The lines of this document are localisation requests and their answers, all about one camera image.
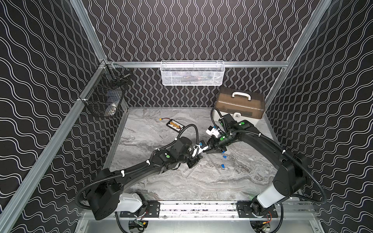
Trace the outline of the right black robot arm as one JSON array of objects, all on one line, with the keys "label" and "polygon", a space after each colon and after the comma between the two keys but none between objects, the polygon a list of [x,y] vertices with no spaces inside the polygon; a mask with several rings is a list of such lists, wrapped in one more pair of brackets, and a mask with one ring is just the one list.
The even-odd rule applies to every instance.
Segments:
[{"label": "right black robot arm", "polygon": [[[213,126],[207,129],[207,134],[211,138],[208,140],[206,153],[225,152],[231,144],[244,142],[261,153],[277,170],[272,183],[253,198],[251,209],[255,214],[290,197],[316,204],[326,203],[326,192],[309,171],[306,158],[303,155],[292,154],[283,149],[246,119],[237,121],[230,114],[219,113],[218,115],[218,122],[214,122]],[[313,181],[320,191],[320,200],[297,194],[297,191],[308,181]]]}]

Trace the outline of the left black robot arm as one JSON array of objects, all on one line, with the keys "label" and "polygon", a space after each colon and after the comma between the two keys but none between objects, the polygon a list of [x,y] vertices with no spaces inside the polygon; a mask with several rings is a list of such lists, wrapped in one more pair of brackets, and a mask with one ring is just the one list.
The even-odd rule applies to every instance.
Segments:
[{"label": "left black robot arm", "polygon": [[181,164],[191,168],[199,160],[199,133],[194,124],[185,126],[173,142],[152,152],[149,159],[132,167],[111,172],[103,169],[95,180],[75,194],[77,207],[90,210],[96,220],[116,211],[120,195],[147,177],[176,170]]}]

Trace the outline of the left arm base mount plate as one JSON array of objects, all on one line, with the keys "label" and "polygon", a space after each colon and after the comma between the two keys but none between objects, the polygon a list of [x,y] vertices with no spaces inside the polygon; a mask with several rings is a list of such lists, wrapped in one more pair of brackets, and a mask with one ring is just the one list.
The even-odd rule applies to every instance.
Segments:
[{"label": "left arm base mount plate", "polygon": [[149,201],[146,204],[143,204],[137,211],[134,213],[128,211],[121,211],[119,216],[121,218],[146,218],[146,217],[159,217],[161,203],[157,201]]}]

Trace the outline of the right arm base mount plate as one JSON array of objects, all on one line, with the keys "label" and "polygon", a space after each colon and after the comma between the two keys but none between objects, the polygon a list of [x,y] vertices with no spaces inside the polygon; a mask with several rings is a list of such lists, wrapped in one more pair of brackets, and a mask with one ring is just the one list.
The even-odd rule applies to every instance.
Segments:
[{"label": "right arm base mount plate", "polygon": [[238,201],[237,212],[239,218],[277,218],[278,212],[275,205],[262,207],[256,201]]}]

